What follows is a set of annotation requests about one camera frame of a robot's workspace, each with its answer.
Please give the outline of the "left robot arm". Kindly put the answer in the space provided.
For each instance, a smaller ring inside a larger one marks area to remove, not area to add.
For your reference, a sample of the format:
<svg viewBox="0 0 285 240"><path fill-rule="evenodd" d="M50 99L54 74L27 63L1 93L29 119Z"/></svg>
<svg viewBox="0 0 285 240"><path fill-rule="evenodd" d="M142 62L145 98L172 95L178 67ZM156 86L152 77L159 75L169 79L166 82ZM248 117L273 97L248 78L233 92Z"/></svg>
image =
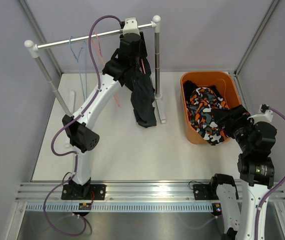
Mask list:
<svg viewBox="0 0 285 240"><path fill-rule="evenodd" d="M139 60L146 55L142 32L123 34L119 48L102 70L97 87L73 116L63 117L65 132L75 153L75 171L63 186L62 200L89 200L95 194L100 200L105 198L102 185L91 186L91 151L100 140L93 128L112 96L133 79Z"/></svg>

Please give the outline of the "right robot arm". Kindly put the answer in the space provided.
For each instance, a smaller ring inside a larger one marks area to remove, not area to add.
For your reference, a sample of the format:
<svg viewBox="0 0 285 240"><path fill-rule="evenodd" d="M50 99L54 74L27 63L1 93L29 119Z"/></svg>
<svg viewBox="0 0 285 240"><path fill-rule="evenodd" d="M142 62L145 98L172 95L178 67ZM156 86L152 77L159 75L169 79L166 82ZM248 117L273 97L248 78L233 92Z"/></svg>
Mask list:
<svg viewBox="0 0 285 240"><path fill-rule="evenodd" d="M273 111L265 104L255 115L242 106L230 109L214 108L212 115L218 128L234 139L240 149L237 168L242 199L234 178L215 174L210 181L209 194L219 199L224 223L223 240L263 240L268 194L274 186L275 167L270 157L276 143L277 129L271 124Z"/></svg>

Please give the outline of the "orange camouflage shorts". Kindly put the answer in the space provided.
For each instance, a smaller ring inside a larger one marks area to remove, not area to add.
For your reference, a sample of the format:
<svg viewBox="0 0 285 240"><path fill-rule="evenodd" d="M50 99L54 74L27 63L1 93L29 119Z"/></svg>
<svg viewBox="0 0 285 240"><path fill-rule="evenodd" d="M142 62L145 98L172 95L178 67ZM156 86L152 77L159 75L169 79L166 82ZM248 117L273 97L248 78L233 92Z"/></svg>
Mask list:
<svg viewBox="0 0 285 240"><path fill-rule="evenodd" d="M205 100L196 100L186 104L187 116L190 125L211 146L220 145L228 140L227 135L218 127L212 115L212 109L228 109L225 100L218 104Z"/></svg>

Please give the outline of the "pink wire hanger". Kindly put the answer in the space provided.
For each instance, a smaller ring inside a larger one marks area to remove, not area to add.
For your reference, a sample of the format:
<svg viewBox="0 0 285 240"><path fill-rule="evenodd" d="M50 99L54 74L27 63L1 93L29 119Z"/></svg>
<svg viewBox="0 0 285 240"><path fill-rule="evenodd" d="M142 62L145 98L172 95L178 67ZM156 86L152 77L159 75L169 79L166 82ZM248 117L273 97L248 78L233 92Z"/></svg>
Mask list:
<svg viewBox="0 0 285 240"><path fill-rule="evenodd" d="M104 56L103 56L103 53L102 53L101 41L100 41L100 38L99 38L99 36L98 36L98 34L97 34L96 32L95 32L95 36L96 36L96 39L97 39L97 40L96 40L96 41L95 41L95 40L91 40L91 43L92 43L93 46L94 46L95 53L96 53L96 55L97 55L97 57L98 57L98 60L99 60L99 62L100 62L100 64L101 64L101 66L104 67L106 61L105 61ZM118 99L117 94L115 93L115 94L113 95L113 97L114 97L114 100L115 100L117 106L120 107L121 104L120 104L120 101L119 101L119 99Z"/></svg>
<svg viewBox="0 0 285 240"><path fill-rule="evenodd" d="M140 68L141 68L141 72L145 75L146 68L145 68L144 60L142 58L140 59Z"/></svg>

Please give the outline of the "dark green shorts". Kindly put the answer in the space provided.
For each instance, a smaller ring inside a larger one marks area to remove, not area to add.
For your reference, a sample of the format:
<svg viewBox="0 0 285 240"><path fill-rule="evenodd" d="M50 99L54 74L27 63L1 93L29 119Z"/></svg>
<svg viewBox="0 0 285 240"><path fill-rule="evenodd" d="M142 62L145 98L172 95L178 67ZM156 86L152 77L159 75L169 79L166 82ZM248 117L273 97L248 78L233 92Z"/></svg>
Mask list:
<svg viewBox="0 0 285 240"><path fill-rule="evenodd" d="M155 89L151 80L151 67L146 58L143 58L146 74L137 69L125 85L131 90L130 101L137 124L143 128L155 127Z"/></svg>

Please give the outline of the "black shorts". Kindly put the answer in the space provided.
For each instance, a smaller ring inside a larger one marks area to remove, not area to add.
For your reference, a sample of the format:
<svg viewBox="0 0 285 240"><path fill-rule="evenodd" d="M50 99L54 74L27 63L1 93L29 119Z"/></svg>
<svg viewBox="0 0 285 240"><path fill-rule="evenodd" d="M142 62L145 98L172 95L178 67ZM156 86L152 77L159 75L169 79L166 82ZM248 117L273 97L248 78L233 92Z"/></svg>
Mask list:
<svg viewBox="0 0 285 240"><path fill-rule="evenodd" d="M187 80L183 84L184 98L187 104L194 104L196 100L204 100L209 103L218 104L224 101L223 96L215 85L200 87L194 82Z"/></svg>

